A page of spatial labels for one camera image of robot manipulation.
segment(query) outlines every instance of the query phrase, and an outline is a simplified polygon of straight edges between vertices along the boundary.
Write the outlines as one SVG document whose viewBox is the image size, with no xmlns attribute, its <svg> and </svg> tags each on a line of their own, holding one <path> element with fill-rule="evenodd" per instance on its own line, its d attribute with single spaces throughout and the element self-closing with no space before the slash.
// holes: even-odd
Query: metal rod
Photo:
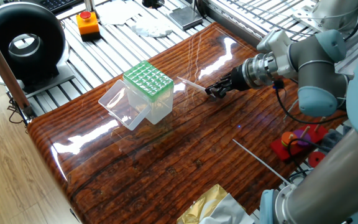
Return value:
<svg viewBox="0 0 358 224">
<path fill-rule="evenodd" d="M 290 223 L 342 223 L 358 212 L 358 133 L 353 129 L 288 196 Z"/>
<path fill-rule="evenodd" d="M 85 8 L 88 12 L 96 11 L 96 6 L 94 4 L 94 0 L 85 0 Z"/>
<path fill-rule="evenodd" d="M 25 108 L 30 106 L 28 99 L 25 97 L 22 88 L 19 86 L 15 76 L 13 75 L 11 68 L 9 68 L 9 65 L 7 64 L 1 51 L 0 51 L 0 76 L 2 80 L 4 80 L 5 85 L 11 92 L 13 99 L 16 101 L 19 107 L 22 110 L 24 110 Z"/>
<path fill-rule="evenodd" d="M 265 167 L 267 167 L 268 169 L 270 169 L 270 171 L 272 171 L 277 177 L 279 177 L 280 179 L 282 179 L 285 183 L 287 183 L 288 185 L 291 185 L 291 183 L 289 181 L 287 181 L 282 175 L 280 175 L 278 172 L 276 172 L 273 168 L 271 168 L 269 165 L 267 165 L 266 162 L 264 162 L 262 159 L 260 159 L 259 157 L 257 157 L 254 153 L 252 153 L 251 151 L 249 151 L 247 148 L 245 148 L 244 146 L 242 146 L 242 144 L 238 143 L 236 140 L 232 139 L 237 145 L 239 145 L 243 150 L 245 150 L 246 152 L 248 152 L 249 154 L 251 154 L 251 156 L 253 156 L 255 159 L 257 159 L 260 163 L 262 163 Z"/>
</svg>

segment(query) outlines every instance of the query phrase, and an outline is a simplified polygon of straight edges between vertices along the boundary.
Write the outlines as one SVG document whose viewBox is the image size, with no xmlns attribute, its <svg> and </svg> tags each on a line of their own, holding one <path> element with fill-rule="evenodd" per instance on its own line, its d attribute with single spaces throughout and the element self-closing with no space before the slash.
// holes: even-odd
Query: glossy wooden tabletop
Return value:
<svg viewBox="0 0 358 224">
<path fill-rule="evenodd" d="M 215 184 L 248 212 L 257 208 L 281 180 L 232 139 L 288 177 L 294 166 L 269 144 L 301 125 L 283 121 L 271 87 L 215 100 L 178 79 L 208 86 L 256 53 L 214 23 L 150 59 L 175 82 L 173 111 L 157 125 L 145 119 L 130 131 L 98 104 L 121 77 L 34 119 L 29 134 L 82 221 L 176 223 Z M 286 84 L 290 105 L 297 88 Z"/>
</svg>

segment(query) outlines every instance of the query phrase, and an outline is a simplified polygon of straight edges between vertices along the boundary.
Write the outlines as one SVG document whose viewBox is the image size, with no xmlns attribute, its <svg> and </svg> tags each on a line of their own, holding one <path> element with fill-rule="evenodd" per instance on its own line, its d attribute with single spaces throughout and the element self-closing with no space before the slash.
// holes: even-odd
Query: red object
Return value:
<svg viewBox="0 0 358 224">
<path fill-rule="evenodd" d="M 311 141 L 316 144 L 319 144 L 321 140 L 323 140 L 324 135 L 328 133 L 327 129 L 322 126 L 320 126 L 317 132 L 315 132 L 314 129 L 316 128 L 317 124 L 307 124 L 300 128 L 300 130 L 305 130 L 307 126 L 310 126 L 308 134 L 310 135 Z M 288 153 L 288 149 L 283 146 L 281 141 L 282 140 L 280 138 L 270 143 L 270 148 L 273 149 L 274 153 L 276 153 L 276 155 L 278 156 L 278 158 L 280 158 L 281 161 L 288 162 L 290 160 L 290 155 Z M 304 150 L 311 149 L 311 147 L 312 146 L 301 147 L 297 144 L 291 145 L 291 155 L 295 156 Z"/>
<path fill-rule="evenodd" d="M 316 166 L 326 157 L 322 152 L 312 152 L 309 156 L 309 164 L 311 167 L 316 168 Z"/>
<path fill-rule="evenodd" d="M 80 17 L 81 17 L 82 19 L 89 19 L 89 18 L 91 17 L 91 13 L 88 12 L 88 11 L 81 12 L 81 13 L 80 13 Z"/>
</svg>

